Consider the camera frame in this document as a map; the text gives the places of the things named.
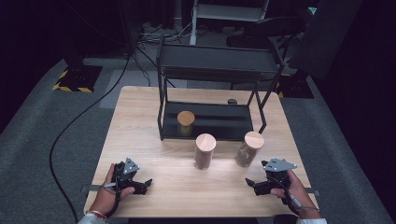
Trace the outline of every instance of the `black metal shelf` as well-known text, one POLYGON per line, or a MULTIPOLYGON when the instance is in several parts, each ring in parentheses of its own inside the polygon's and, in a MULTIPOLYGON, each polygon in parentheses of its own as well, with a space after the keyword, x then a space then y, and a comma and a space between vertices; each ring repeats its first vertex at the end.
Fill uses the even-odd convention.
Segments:
POLYGON ((162 36, 157 51, 157 73, 160 94, 158 127, 164 138, 195 139, 210 133, 217 140, 243 141, 253 131, 250 103, 256 96, 262 117, 262 133, 266 126, 262 109, 271 94, 261 100, 254 88, 246 105, 192 104, 168 99, 167 79, 245 82, 257 84, 272 78, 270 90, 275 89, 284 64, 275 47, 272 49, 232 49, 192 45, 170 45, 162 36), (177 131, 177 115, 188 110, 195 116, 192 134, 182 136, 177 131))

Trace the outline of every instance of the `hand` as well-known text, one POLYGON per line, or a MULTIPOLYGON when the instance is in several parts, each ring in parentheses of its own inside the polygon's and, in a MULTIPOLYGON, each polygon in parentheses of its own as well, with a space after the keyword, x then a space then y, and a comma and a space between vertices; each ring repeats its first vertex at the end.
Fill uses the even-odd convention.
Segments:
MULTIPOLYGON (((298 209, 301 219, 314 219, 321 218, 318 210, 314 209, 316 206, 309 198, 308 193, 305 190, 303 183, 297 177, 297 175, 292 171, 288 170, 288 176, 290 179, 289 193, 296 197, 296 199, 302 205, 301 209, 298 209)), ((285 198, 285 190, 283 189, 271 189, 271 194, 277 196, 278 198, 285 198)))
MULTIPOLYGON (((113 174, 114 174, 114 164, 111 164, 104 184, 111 183, 111 177, 113 176, 113 174)), ((120 199, 123 200, 128 195, 133 193, 134 193, 134 187, 123 189, 120 195, 120 199)), ((103 215, 107 216, 107 214, 113 208, 115 200, 116 200, 115 194, 108 192, 104 188, 99 188, 95 201, 93 202, 90 208, 90 211, 98 211, 103 215)))

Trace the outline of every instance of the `white sleeve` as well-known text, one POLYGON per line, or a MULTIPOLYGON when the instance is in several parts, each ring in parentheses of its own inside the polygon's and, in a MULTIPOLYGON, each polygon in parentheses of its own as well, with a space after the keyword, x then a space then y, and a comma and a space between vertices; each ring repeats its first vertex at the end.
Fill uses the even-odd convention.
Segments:
POLYGON ((297 219, 296 224, 327 224, 327 221, 325 218, 297 219))
POLYGON ((94 214, 87 213, 78 224, 106 224, 106 222, 94 214))

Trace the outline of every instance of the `cable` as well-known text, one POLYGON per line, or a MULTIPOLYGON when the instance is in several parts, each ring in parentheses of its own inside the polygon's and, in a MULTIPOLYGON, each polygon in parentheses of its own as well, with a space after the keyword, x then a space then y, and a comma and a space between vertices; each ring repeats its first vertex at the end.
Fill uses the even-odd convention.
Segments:
POLYGON ((114 88, 116 88, 116 86, 119 84, 121 78, 123 77, 123 75, 124 75, 124 73, 125 73, 126 67, 128 66, 128 63, 129 63, 129 58, 130 58, 130 57, 128 57, 128 59, 127 59, 127 61, 126 61, 126 64, 125 64, 125 66, 124 66, 124 68, 123 68, 123 70, 122 70, 122 73, 121 73, 119 79, 117 80, 117 82, 114 84, 114 86, 113 86, 108 92, 106 92, 102 97, 100 97, 98 100, 96 100, 95 102, 93 102, 93 104, 91 104, 90 106, 88 106, 85 110, 83 110, 83 111, 82 111, 80 114, 78 114, 71 122, 69 122, 69 123, 66 125, 66 127, 65 127, 65 128, 58 134, 58 136, 55 138, 55 141, 53 142, 52 147, 51 147, 50 152, 49 152, 49 168, 50 168, 50 172, 51 172, 51 174, 52 174, 53 179, 55 180, 56 185, 58 186, 58 189, 61 191, 62 195, 63 195, 64 198, 66 199, 66 201, 67 201, 67 203, 68 203, 68 205, 69 205, 69 207, 70 207, 70 210, 72 210, 73 217, 74 217, 76 223, 78 223, 78 217, 77 217, 76 210, 75 210, 73 204, 70 202, 70 199, 67 197, 67 194, 64 192, 64 189, 62 188, 61 183, 59 182, 59 180, 58 180, 58 178, 56 177, 56 174, 55 174, 55 172, 54 172, 54 170, 53 170, 53 166, 52 166, 52 153, 53 153, 53 150, 55 149, 55 146, 56 146, 58 140, 61 138, 62 134, 64 134, 64 132, 65 132, 65 131, 66 131, 66 130, 67 130, 67 129, 68 129, 79 117, 81 117, 83 114, 85 114, 85 112, 87 112, 87 111, 88 111, 89 109, 91 109, 94 105, 96 105, 97 103, 99 103, 102 99, 104 99, 107 95, 109 95, 109 94, 114 90, 114 88))
POLYGON ((149 79, 149 73, 146 70, 144 70, 142 68, 142 66, 140 66, 140 63, 137 61, 136 52, 134 52, 134 54, 132 55, 132 58, 134 59, 134 64, 136 65, 136 67, 138 67, 140 69, 140 71, 142 71, 143 77, 146 78, 146 80, 148 81, 148 86, 150 87, 151 86, 151 80, 149 79))
MULTIPOLYGON (((155 67, 157 67, 157 64, 155 64, 155 62, 152 61, 152 60, 150 59, 150 57, 149 57, 145 52, 143 52, 142 49, 140 49, 140 48, 137 48, 137 49, 138 49, 140 52, 142 52, 142 54, 144 54, 144 55, 146 56, 146 58, 148 58, 148 60, 151 61, 152 64, 154 64, 155 67)), ((166 79, 166 81, 167 81, 169 84, 171 84, 171 86, 172 86, 173 88, 176 87, 169 79, 166 79)))

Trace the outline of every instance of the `wooden lid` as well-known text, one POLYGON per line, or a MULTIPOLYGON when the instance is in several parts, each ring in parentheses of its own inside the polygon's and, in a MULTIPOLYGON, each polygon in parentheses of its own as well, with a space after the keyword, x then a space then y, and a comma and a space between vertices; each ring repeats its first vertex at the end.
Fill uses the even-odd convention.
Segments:
POLYGON ((183 126, 189 126, 195 121, 195 116, 190 111, 181 111, 177 115, 178 122, 183 126))
POLYGON ((264 138, 260 133, 248 132, 245 135, 245 143, 254 149, 260 149, 264 146, 264 138))
POLYGON ((196 144, 201 151, 211 151, 216 146, 216 139, 209 133, 202 133, 196 139, 196 144))

